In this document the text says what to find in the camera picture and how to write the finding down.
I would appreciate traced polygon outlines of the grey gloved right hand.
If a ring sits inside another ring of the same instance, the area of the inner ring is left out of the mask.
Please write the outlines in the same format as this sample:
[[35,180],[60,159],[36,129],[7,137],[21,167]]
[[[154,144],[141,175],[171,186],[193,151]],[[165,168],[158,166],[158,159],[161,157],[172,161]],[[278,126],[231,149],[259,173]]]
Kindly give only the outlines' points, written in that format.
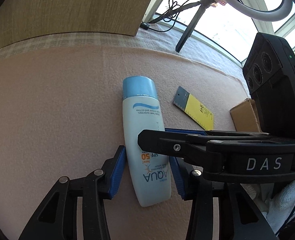
[[275,196],[272,193],[276,189],[276,184],[242,184],[242,186],[276,235],[290,222],[295,221],[295,181],[281,187]]

